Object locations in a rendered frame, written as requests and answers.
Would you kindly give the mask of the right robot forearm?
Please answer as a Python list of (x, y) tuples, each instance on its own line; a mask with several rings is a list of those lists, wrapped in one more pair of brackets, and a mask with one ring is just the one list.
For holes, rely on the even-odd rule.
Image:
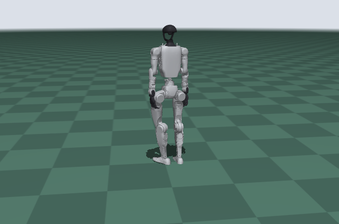
[(189, 73), (187, 74), (182, 74), (181, 78), (182, 78), (182, 91), (186, 92), (186, 88), (188, 87), (188, 77), (189, 77)]

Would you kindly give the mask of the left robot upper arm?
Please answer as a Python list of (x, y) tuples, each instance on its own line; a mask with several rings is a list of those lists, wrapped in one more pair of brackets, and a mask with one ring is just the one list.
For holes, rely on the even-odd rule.
[(161, 52), (161, 47), (152, 48), (150, 51), (151, 55), (151, 69), (153, 70), (153, 75), (158, 74), (157, 65), (158, 65), (158, 55)]

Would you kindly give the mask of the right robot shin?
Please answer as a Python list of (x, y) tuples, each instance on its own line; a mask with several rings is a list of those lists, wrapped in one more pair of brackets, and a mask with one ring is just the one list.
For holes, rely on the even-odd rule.
[(183, 126), (183, 123), (181, 123), (181, 124), (182, 124), (182, 131), (181, 132), (175, 132), (174, 131), (177, 158), (179, 158), (179, 156), (181, 157), (181, 155), (182, 155), (182, 144), (183, 144), (183, 138), (184, 138), (184, 134), (183, 134), (184, 126)]

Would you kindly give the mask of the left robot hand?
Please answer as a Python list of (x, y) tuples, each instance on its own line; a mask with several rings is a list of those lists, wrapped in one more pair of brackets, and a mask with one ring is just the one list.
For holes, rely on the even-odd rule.
[(155, 108), (155, 109), (159, 109), (159, 107), (156, 106), (155, 99), (154, 99), (155, 91), (152, 90), (152, 91), (151, 91), (151, 95), (149, 94), (149, 96), (150, 96), (150, 104), (151, 104), (151, 106), (152, 106), (153, 108)]

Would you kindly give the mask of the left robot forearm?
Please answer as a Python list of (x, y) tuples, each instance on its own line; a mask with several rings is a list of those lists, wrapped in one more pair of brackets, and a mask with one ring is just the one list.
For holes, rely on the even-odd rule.
[(149, 90), (148, 93), (151, 95), (151, 91), (155, 91), (155, 82), (156, 82), (156, 77), (153, 76), (153, 70), (150, 68), (149, 71)]

